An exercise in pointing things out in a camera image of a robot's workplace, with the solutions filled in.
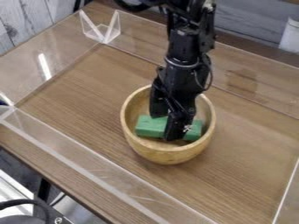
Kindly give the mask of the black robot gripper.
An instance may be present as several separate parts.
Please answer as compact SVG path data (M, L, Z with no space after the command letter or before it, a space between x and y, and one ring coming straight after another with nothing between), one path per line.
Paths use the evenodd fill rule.
M195 99L206 90L209 74L211 72L211 58L203 57L201 63L193 69L181 69L167 65L159 67L158 76L150 93L150 115L153 118L167 116L163 133L166 141L181 140L186 136L197 114ZM182 105L182 110L171 110L166 103L166 97L174 98Z

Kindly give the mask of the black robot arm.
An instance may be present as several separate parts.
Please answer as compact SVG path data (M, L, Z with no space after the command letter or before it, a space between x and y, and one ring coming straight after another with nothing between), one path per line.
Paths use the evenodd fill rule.
M210 50L215 48L214 0L114 0L130 12L154 7L167 15L169 49L166 65L157 68L151 86L150 115L166 117L163 139L179 140L193 125L197 115L195 100L213 83Z

